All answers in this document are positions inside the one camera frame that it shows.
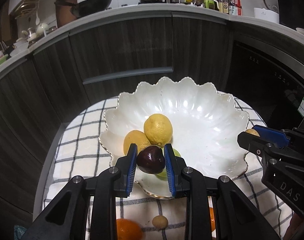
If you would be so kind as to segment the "yellow lemon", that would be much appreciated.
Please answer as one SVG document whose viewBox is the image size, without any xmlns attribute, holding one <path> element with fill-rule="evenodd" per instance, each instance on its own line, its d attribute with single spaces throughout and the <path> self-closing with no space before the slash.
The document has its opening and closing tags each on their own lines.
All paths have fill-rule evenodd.
<svg viewBox="0 0 304 240">
<path fill-rule="evenodd" d="M 172 139 L 173 127 L 165 115 L 157 113 L 145 121 L 144 133 L 151 144 L 164 147 Z"/>
</svg>

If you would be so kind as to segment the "dark purple plum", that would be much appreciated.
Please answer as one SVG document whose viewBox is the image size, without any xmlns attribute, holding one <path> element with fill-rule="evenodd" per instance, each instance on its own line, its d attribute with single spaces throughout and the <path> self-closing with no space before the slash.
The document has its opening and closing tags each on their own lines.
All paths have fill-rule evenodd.
<svg viewBox="0 0 304 240">
<path fill-rule="evenodd" d="M 151 145 L 141 150 L 137 156 L 138 168 L 147 174 L 159 174 L 165 168 L 163 150 Z"/>
</svg>

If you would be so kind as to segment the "yellow mango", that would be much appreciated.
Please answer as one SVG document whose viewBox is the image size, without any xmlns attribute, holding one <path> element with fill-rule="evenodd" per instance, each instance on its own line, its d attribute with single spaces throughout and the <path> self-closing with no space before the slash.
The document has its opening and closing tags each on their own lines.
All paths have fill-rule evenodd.
<svg viewBox="0 0 304 240">
<path fill-rule="evenodd" d="M 123 152 L 124 152 L 125 155 L 127 155 L 131 144 L 136 144 L 137 145 L 138 153 L 141 152 L 141 150 L 143 150 L 144 148 L 151 145 L 147 136 L 139 130 L 130 131 L 124 137 Z"/>
</svg>

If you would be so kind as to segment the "small tan longan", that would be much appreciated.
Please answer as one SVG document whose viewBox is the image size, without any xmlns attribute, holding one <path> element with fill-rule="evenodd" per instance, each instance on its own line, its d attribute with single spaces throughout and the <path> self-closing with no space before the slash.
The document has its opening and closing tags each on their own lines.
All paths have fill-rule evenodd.
<svg viewBox="0 0 304 240">
<path fill-rule="evenodd" d="M 246 130 L 246 133 L 255 135 L 255 136 L 257 136 L 257 137 L 260 137 L 259 133 L 258 133 L 255 129 L 252 129 L 252 128 L 247 129 L 247 130 Z"/>
<path fill-rule="evenodd" d="M 152 219 L 152 224 L 157 230 L 163 230 L 168 226 L 168 219 L 163 215 L 158 215 Z"/>
</svg>

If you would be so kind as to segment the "right orange mandarin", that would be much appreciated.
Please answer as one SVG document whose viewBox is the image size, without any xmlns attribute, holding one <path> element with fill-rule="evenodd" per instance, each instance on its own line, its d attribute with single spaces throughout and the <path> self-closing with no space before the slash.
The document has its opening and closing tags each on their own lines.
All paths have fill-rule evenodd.
<svg viewBox="0 0 304 240">
<path fill-rule="evenodd" d="M 214 231 L 216 229 L 214 209 L 212 207 L 209 207 L 209 212 L 210 212 L 211 231 Z"/>
</svg>

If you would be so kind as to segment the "orange mandarin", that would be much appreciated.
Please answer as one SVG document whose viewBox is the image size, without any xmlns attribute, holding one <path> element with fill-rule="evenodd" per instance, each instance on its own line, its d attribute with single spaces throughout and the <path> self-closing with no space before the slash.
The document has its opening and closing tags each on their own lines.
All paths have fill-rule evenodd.
<svg viewBox="0 0 304 240">
<path fill-rule="evenodd" d="M 116 220 L 118 240 L 141 240 L 141 227 L 132 220 L 119 218 Z"/>
<path fill-rule="evenodd" d="M 210 212 L 211 231 L 214 231 L 216 229 L 214 209 L 212 207 L 209 207 L 209 212 Z"/>
</svg>

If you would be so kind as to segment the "left orange mandarin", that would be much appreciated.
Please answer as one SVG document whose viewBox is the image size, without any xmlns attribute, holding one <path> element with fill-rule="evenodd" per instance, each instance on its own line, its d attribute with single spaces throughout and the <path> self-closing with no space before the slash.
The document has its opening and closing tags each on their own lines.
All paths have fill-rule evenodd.
<svg viewBox="0 0 304 240">
<path fill-rule="evenodd" d="M 119 218 L 116 220 L 118 240 L 141 240 L 141 227 L 132 220 Z"/>
</svg>

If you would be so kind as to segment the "white blue checked cloth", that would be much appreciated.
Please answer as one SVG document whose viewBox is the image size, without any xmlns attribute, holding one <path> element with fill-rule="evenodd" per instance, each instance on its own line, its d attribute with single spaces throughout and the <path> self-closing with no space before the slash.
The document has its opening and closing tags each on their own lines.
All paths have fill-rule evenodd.
<svg viewBox="0 0 304 240">
<path fill-rule="evenodd" d="M 106 129 L 104 112 L 117 106 L 117 97 L 105 99 L 83 110 L 67 126 L 58 146 L 47 179 L 42 208 L 45 208 L 63 186 L 74 176 L 91 178 L 110 166 L 111 157 L 100 145 L 98 137 Z M 294 214 L 261 182 L 262 164 L 253 154 L 246 155 L 247 172 L 234 180 L 249 200 L 283 237 Z M 130 197 L 116 200 L 117 218 L 138 223 L 144 239 L 183 239 L 185 230 L 185 199 L 158 200 L 148 197 L 135 184 Z M 168 226 L 157 230 L 152 219 L 163 215 Z"/>
</svg>

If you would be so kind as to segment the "green round plum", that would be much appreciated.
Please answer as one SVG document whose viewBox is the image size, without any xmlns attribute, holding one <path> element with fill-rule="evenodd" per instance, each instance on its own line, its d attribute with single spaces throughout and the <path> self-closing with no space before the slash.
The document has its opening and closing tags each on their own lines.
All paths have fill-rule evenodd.
<svg viewBox="0 0 304 240">
<path fill-rule="evenodd" d="M 173 149 L 173 152 L 176 157 L 181 157 L 180 153 L 176 149 Z M 166 168 L 164 168 L 159 174 L 156 174 L 156 177 L 161 180 L 165 180 L 167 178 Z"/>
</svg>

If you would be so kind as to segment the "red label bottle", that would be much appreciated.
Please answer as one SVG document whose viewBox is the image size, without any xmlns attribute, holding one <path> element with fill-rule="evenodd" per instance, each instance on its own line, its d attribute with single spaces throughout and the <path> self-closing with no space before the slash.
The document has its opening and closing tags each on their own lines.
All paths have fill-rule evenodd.
<svg viewBox="0 0 304 240">
<path fill-rule="evenodd" d="M 229 0 L 229 14 L 236 16 L 242 15 L 241 0 Z"/>
</svg>

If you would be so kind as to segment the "dark soy sauce bottle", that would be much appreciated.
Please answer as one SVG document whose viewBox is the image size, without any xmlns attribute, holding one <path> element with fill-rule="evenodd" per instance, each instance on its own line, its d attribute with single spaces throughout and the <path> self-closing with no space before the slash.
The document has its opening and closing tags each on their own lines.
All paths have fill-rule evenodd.
<svg viewBox="0 0 304 240">
<path fill-rule="evenodd" d="M 222 0 L 223 13 L 229 14 L 229 0 Z"/>
</svg>

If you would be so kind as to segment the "green sauce bottle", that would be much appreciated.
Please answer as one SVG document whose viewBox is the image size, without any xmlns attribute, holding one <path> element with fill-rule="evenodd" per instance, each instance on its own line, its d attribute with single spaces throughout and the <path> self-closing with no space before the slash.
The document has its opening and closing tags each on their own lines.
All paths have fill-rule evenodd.
<svg viewBox="0 0 304 240">
<path fill-rule="evenodd" d="M 218 10 L 217 3 L 215 2 L 215 0 L 205 0 L 204 1 L 204 6 L 207 9 Z"/>
</svg>

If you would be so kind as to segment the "white teapot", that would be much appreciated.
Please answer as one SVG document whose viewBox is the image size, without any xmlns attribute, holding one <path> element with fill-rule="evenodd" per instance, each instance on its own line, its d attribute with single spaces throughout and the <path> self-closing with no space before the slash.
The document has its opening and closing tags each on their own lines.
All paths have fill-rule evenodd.
<svg viewBox="0 0 304 240">
<path fill-rule="evenodd" d="M 37 36 L 46 36 L 46 32 L 49 29 L 49 25 L 47 23 L 41 23 L 36 28 L 36 35 Z"/>
</svg>

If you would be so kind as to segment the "black wok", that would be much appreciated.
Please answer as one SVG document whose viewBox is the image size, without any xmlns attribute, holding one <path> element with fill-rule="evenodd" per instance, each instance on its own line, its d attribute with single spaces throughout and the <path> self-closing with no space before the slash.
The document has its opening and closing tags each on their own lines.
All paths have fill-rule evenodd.
<svg viewBox="0 0 304 240">
<path fill-rule="evenodd" d="M 70 7 L 70 12 L 76 18 L 81 18 L 108 9 L 112 0 L 84 0 L 80 3 L 72 3 L 64 0 L 56 0 L 55 5 Z"/>
</svg>

